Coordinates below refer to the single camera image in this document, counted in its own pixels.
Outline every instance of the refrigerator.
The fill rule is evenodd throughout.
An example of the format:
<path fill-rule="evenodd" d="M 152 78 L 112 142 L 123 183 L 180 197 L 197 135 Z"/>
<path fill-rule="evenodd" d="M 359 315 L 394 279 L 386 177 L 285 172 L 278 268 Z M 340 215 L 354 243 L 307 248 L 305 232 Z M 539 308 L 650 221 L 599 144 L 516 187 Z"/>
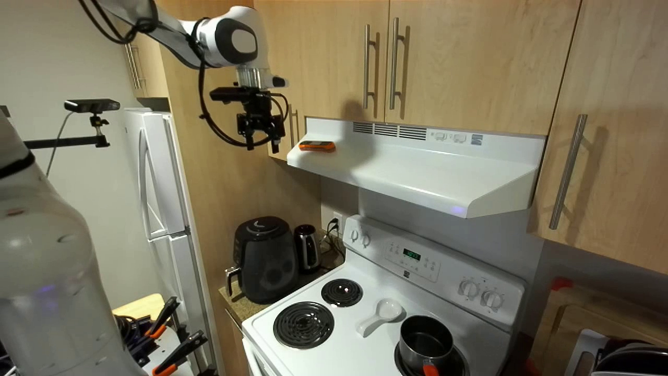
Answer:
<path fill-rule="evenodd" d="M 163 298 L 178 296 L 180 324 L 190 332 L 202 331 L 208 338 L 187 361 L 192 374 L 218 370 L 218 332 L 172 116 L 121 109 L 118 125 L 129 140 L 131 169 L 139 195 L 138 212 L 163 282 L 157 291 Z"/>

